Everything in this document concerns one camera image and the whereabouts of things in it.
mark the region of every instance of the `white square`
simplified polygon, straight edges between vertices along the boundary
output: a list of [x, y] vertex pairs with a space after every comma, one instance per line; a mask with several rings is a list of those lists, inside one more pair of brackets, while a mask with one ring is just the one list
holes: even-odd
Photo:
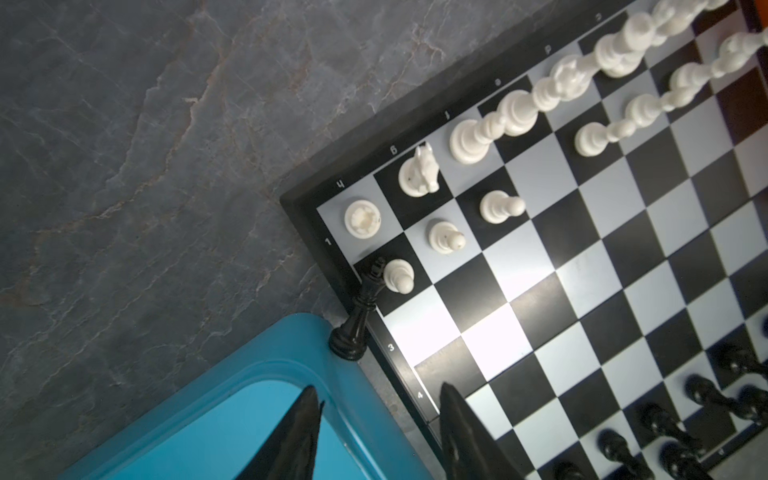
[[463, 193], [472, 185], [478, 183], [489, 174], [504, 166], [502, 156], [496, 150], [496, 145], [491, 143], [488, 153], [481, 161], [472, 165], [464, 165], [456, 161], [449, 147], [449, 139], [453, 129], [464, 120], [481, 120], [482, 115], [477, 108], [470, 108], [457, 116], [447, 124], [433, 131], [424, 141], [428, 141], [432, 147], [440, 172], [448, 188], [454, 197]]
[[512, 424], [490, 384], [486, 383], [480, 390], [467, 397], [467, 404], [494, 440], [500, 439], [506, 432], [512, 430]]
[[540, 468], [578, 441], [560, 400], [554, 399], [515, 426], [515, 433], [531, 459]]
[[460, 335], [434, 285], [384, 317], [410, 366], [417, 366]]
[[614, 162], [579, 187], [600, 237], [645, 210], [626, 158]]
[[672, 135], [691, 177], [733, 148], [717, 97], [708, 98], [674, 122]]
[[688, 305], [701, 346], [705, 349], [744, 322], [730, 280], [725, 279]]
[[552, 261], [531, 221], [514, 229], [485, 249], [483, 254], [508, 302], [554, 272]]
[[768, 187], [768, 125], [751, 134], [734, 149], [750, 197]]
[[471, 326], [462, 336], [488, 381], [533, 351], [509, 303]]
[[536, 358], [557, 396], [600, 368], [600, 362], [579, 322], [536, 350]]
[[717, 378], [712, 371], [712, 366], [707, 358], [706, 352], [701, 352], [694, 358], [688, 360], [683, 366], [664, 379], [664, 385], [667, 386], [667, 391], [670, 393], [674, 408], [683, 420], [687, 419], [701, 408], [699, 404], [689, 399], [685, 394], [685, 382], [691, 375], [700, 375], [717, 384]]
[[768, 248], [755, 204], [747, 203], [712, 228], [715, 247], [728, 275]]
[[603, 373], [621, 408], [661, 383], [661, 373], [645, 338], [639, 339], [603, 365]]
[[[379, 231], [369, 239], [362, 240], [353, 237], [344, 226], [344, 213], [355, 200], [369, 200], [373, 202], [379, 208], [379, 212], [382, 215]], [[339, 249], [350, 265], [354, 265], [369, 253], [402, 233], [402, 227], [395, 216], [395, 212], [392, 211], [382, 189], [379, 188], [379, 184], [372, 174], [349, 185], [334, 198], [317, 207], [317, 213], [323, 219], [328, 230], [330, 230], [333, 239], [339, 245]]]
[[747, 319], [746, 331], [750, 334], [757, 359], [761, 362], [768, 360], [768, 305]]
[[651, 204], [648, 215], [667, 257], [707, 229], [707, 219], [690, 178]]
[[507, 171], [528, 215], [533, 218], [576, 190], [576, 180], [554, 134], [507, 164]]
[[561, 266], [558, 277], [578, 318], [621, 290], [621, 282], [602, 240]]
[[609, 473], [621, 467], [621, 463], [611, 462], [605, 458], [605, 455], [598, 448], [598, 438], [607, 429], [613, 430], [627, 440], [627, 447], [632, 455], [640, 453], [640, 445], [634, 437], [629, 422], [627, 422], [627, 417], [624, 416], [624, 412], [619, 410], [579, 440], [592, 468], [594, 468], [594, 472], [598, 474], [598, 478], [605, 478]]
[[[429, 244], [429, 230], [438, 222], [447, 221], [456, 225], [458, 231], [464, 234], [467, 244], [459, 251], [447, 255], [439, 253]], [[422, 263], [432, 283], [437, 283], [444, 276], [464, 265], [480, 254], [478, 245], [469, 223], [464, 218], [461, 207], [455, 198], [447, 204], [422, 218], [406, 230], [406, 237], [413, 251]]]
[[643, 335], [653, 332], [685, 308], [683, 294], [668, 262], [643, 275], [624, 292]]

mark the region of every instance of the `black pawn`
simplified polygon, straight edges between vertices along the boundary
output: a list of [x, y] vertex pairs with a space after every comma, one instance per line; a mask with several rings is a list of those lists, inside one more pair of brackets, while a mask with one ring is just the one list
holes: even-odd
[[384, 288], [384, 266], [386, 261], [379, 257], [371, 270], [362, 275], [362, 285], [353, 299], [355, 309], [343, 325], [336, 327], [328, 339], [331, 351], [345, 360], [356, 362], [366, 352], [366, 321], [376, 309], [376, 297]]
[[758, 362], [747, 349], [728, 346], [720, 356], [720, 366], [740, 375], [756, 373], [768, 379], [768, 366]]
[[677, 443], [670, 443], [661, 451], [661, 466], [672, 478], [680, 480], [712, 480], [696, 456]]
[[678, 427], [672, 415], [655, 403], [649, 405], [643, 412], [643, 425], [656, 436], [676, 439], [697, 456], [701, 457], [707, 453], [701, 440], [695, 439]]
[[654, 480], [654, 473], [643, 462], [637, 460], [629, 452], [627, 440], [613, 430], [603, 430], [598, 437], [598, 447], [605, 458], [612, 462], [620, 462], [639, 480]]
[[699, 375], [691, 375], [685, 381], [685, 393], [688, 398], [701, 406], [721, 406], [744, 420], [754, 420], [755, 415], [741, 402], [720, 393], [712, 380]]

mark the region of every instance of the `gray marble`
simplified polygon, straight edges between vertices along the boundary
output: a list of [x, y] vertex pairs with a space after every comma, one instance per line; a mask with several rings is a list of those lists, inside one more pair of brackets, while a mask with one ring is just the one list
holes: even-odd
[[279, 195], [572, 5], [3, 2], [6, 478], [51, 478], [286, 314], [338, 322]]

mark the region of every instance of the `chess piece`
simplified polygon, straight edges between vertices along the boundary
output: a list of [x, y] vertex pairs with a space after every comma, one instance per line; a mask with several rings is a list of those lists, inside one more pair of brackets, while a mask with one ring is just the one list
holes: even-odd
[[413, 266], [405, 260], [392, 260], [384, 268], [384, 283], [393, 292], [411, 293], [414, 278]]
[[662, 468], [678, 480], [712, 480], [696, 456], [677, 443], [666, 445], [659, 458]]
[[758, 362], [747, 349], [728, 346], [719, 355], [718, 361], [723, 368], [731, 372], [739, 375], [756, 373], [768, 380], [768, 366]]
[[525, 212], [525, 202], [520, 197], [510, 197], [501, 190], [488, 192], [480, 201], [480, 215], [489, 223], [502, 223], [509, 217], [519, 217]]
[[384, 288], [384, 259], [379, 257], [362, 277], [360, 290], [352, 299], [352, 314], [341, 326], [336, 327], [328, 338], [328, 347], [345, 360], [356, 362], [362, 358], [366, 345], [366, 322], [376, 309], [376, 297]]
[[373, 237], [382, 224], [379, 208], [368, 200], [352, 202], [344, 214], [344, 226], [353, 237], [364, 240]]
[[745, 405], [742, 405], [741, 402], [728, 398], [720, 393], [712, 380], [705, 379], [702, 376], [689, 376], [685, 382], [685, 393], [689, 399], [701, 406], [720, 406], [740, 419], [753, 421], [755, 419], [754, 412], [751, 412]]
[[608, 144], [630, 137], [636, 130], [637, 125], [626, 118], [607, 127], [598, 122], [588, 123], [576, 132], [576, 151], [584, 157], [596, 157], [605, 151]]
[[497, 111], [482, 120], [464, 120], [451, 132], [449, 146], [453, 157], [464, 165], [476, 164], [488, 153], [494, 140], [505, 131], [506, 117]]
[[612, 462], [620, 462], [639, 480], [654, 480], [654, 473], [629, 451], [627, 440], [613, 430], [603, 430], [598, 437], [598, 448], [605, 458]]
[[699, 439], [695, 439], [688, 432], [683, 431], [677, 426], [677, 423], [672, 418], [672, 415], [662, 409], [655, 403], [649, 405], [642, 416], [643, 425], [651, 430], [654, 435], [660, 437], [671, 437], [685, 447], [701, 457], [707, 453], [707, 449], [704, 448], [704, 444]]
[[440, 189], [437, 181], [439, 171], [440, 166], [432, 153], [432, 145], [425, 142], [416, 147], [413, 157], [402, 164], [397, 179], [406, 195], [423, 197]]
[[439, 222], [429, 231], [429, 244], [438, 253], [447, 255], [464, 248], [467, 239], [453, 223]]

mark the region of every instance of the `black square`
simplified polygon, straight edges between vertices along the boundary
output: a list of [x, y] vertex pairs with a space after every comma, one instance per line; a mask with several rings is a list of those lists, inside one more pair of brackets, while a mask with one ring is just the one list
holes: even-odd
[[475, 234], [475, 239], [478, 241], [481, 250], [490, 247], [504, 235], [528, 221], [528, 213], [523, 213], [519, 217], [509, 217], [502, 223], [490, 223], [483, 220], [482, 215], [480, 215], [480, 202], [488, 192], [493, 190], [501, 190], [511, 197], [518, 196], [518, 191], [515, 189], [515, 185], [512, 184], [512, 180], [509, 178], [505, 167], [499, 168], [456, 197], [456, 201], [464, 213], [464, 218], [467, 219], [469, 228]]
[[662, 376], [667, 376], [701, 351], [688, 310], [682, 309], [645, 336]]
[[[655, 64], [650, 68], [650, 75], [654, 78], [656, 89], [658, 91], [669, 91], [670, 78], [675, 70], [681, 65], [685, 65], [690, 62], [703, 63], [701, 61], [701, 55], [699, 54], [699, 48], [696, 46], [695, 41], [691, 41], [685, 46], [678, 48], [674, 53], [666, 57], [664, 60]], [[705, 84], [704, 87], [696, 94], [694, 100], [688, 105], [677, 110], [667, 112], [667, 117], [670, 123], [676, 121], [695, 107], [700, 105], [703, 101], [712, 96], [712, 87], [709, 84]]]
[[670, 266], [685, 303], [691, 303], [725, 278], [723, 263], [709, 230], [672, 253]]
[[707, 165], [693, 181], [710, 227], [750, 199], [733, 151]]
[[598, 480], [598, 474], [594, 472], [594, 468], [592, 468], [587, 453], [584, 451], [584, 447], [581, 446], [580, 442], [574, 443], [560, 455], [544, 464], [544, 466], [538, 470], [538, 474], [541, 476], [541, 480], [557, 480], [561, 468], [569, 463], [576, 465], [576, 468], [578, 468], [579, 472], [581, 472], [587, 480]]
[[646, 205], [662, 198], [688, 178], [669, 128], [627, 154], [627, 162]]
[[518, 439], [515, 430], [506, 432], [504, 436], [496, 440], [496, 444], [507, 457], [509, 463], [515, 467], [515, 470], [518, 471], [520, 476], [525, 477], [534, 471], [531, 459], [529, 459], [528, 454], [525, 453], [525, 449], [520, 443], [520, 439]]
[[643, 425], [643, 415], [651, 405], [660, 406], [672, 415], [675, 422], [680, 421], [680, 417], [677, 415], [677, 410], [672, 403], [672, 398], [670, 398], [667, 387], [663, 382], [659, 383], [645, 393], [645, 395], [632, 402], [624, 409], [624, 416], [627, 417], [627, 423], [629, 423], [629, 426], [632, 428], [634, 437], [637, 439], [637, 444], [641, 449], [645, 448], [646, 445], [656, 438], [656, 435]]
[[445, 183], [442, 174], [438, 174], [437, 178], [440, 189], [433, 194], [414, 198], [402, 191], [397, 176], [400, 172], [400, 167], [406, 160], [413, 157], [414, 151], [415, 148], [373, 175], [403, 230], [407, 230], [414, 223], [453, 198], [451, 190], [448, 188], [448, 184]]
[[609, 233], [603, 244], [623, 287], [664, 261], [664, 252], [645, 210]]
[[554, 398], [549, 380], [533, 353], [491, 380], [490, 385], [512, 426]]
[[614, 358], [643, 336], [624, 291], [585, 315], [581, 325], [600, 364]]
[[394, 309], [414, 296], [419, 295], [426, 290], [428, 286], [432, 285], [432, 282], [429, 280], [429, 275], [427, 275], [422, 263], [416, 256], [416, 252], [413, 251], [413, 247], [411, 247], [411, 243], [408, 241], [408, 237], [406, 237], [405, 233], [401, 233], [360, 260], [358, 263], [355, 263], [355, 270], [359, 275], [363, 275], [364, 272], [369, 271], [373, 262], [379, 257], [383, 257], [387, 262], [402, 258], [411, 264], [414, 273], [413, 291], [411, 293], [403, 295], [402, 293], [396, 293], [386, 288], [381, 291], [376, 298], [376, 305], [379, 306], [382, 315], [389, 315]]
[[435, 284], [461, 332], [507, 303], [482, 253]]
[[[622, 12], [616, 15], [611, 20], [608, 20], [603, 25], [600, 25], [590, 34], [579, 40], [578, 44], [581, 47], [581, 51], [589, 52], [594, 51], [594, 46], [598, 43], [600, 38], [608, 34], [614, 34], [624, 27], [627, 22], [628, 15], [626, 12]], [[619, 78], [611, 78], [602, 71], [594, 76], [594, 84], [600, 92], [601, 98], [606, 98], [608, 95], [614, 93], [619, 88], [629, 83], [633, 78], [636, 78], [639, 74], [647, 70], [645, 60], [640, 62], [640, 65], [629, 75]]]
[[768, 303], [768, 252], [762, 252], [731, 275], [730, 284], [736, 292], [744, 318], [763, 308]]
[[746, 332], [744, 325], [734, 329], [733, 332], [708, 348], [707, 357], [710, 360], [710, 364], [712, 364], [712, 370], [715, 372], [715, 377], [717, 378], [717, 383], [720, 384], [721, 390], [727, 388], [741, 377], [739, 373], [728, 368], [727, 363], [723, 360], [723, 352], [730, 348], [742, 349], [749, 354], [752, 360], [757, 361], [757, 354], [752, 347], [750, 335]]
[[577, 320], [556, 273], [512, 300], [511, 305], [533, 349], [555, 338]]
[[736, 433], [730, 413], [719, 406], [706, 406], [683, 421], [685, 429], [704, 443], [710, 452]]
[[579, 437], [621, 410], [602, 369], [560, 395], [560, 403]]
[[565, 159], [571, 166], [576, 183], [579, 185], [599, 174], [623, 156], [619, 144], [608, 144], [603, 153], [590, 158], [584, 158], [576, 151], [576, 133], [581, 127], [593, 121], [603, 125], [610, 124], [611, 121], [608, 120], [602, 103], [596, 104], [555, 132], [558, 142], [560, 142], [560, 148], [563, 150]]
[[[504, 98], [504, 96], [510, 91], [531, 91], [532, 88], [533, 87], [531, 85], [531, 81], [528, 80], [528, 76], [524, 76], [514, 84], [510, 85], [508, 88], [505, 88], [503, 91], [500, 91], [493, 97], [490, 97], [485, 103], [480, 104], [478, 106], [478, 110], [480, 110], [480, 114], [482, 114], [484, 117], [491, 111], [496, 110], [496, 108], [498, 108], [499, 102], [501, 102], [502, 98]], [[544, 114], [539, 114], [538, 118], [536, 119], [536, 123], [530, 131], [518, 137], [502, 135], [502, 137], [494, 143], [496, 144], [496, 150], [498, 150], [498, 154], [501, 155], [502, 160], [507, 163], [530, 147], [536, 145], [539, 141], [544, 140], [544, 138], [547, 137], [547, 135], [550, 133], [552, 133], [552, 127], [549, 126], [547, 116]]]
[[570, 192], [533, 219], [554, 268], [600, 239], [579, 190]]
[[717, 92], [717, 102], [734, 145], [768, 124], [768, 96], [757, 68]]
[[444, 382], [456, 387], [464, 397], [471, 395], [485, 384], [485, 378], [462, 337], [442, 347], [437, 353], [433, 353], [428, 359], [418, 364], [415, 370], [438, 408], [440, 408], [440, 389]]

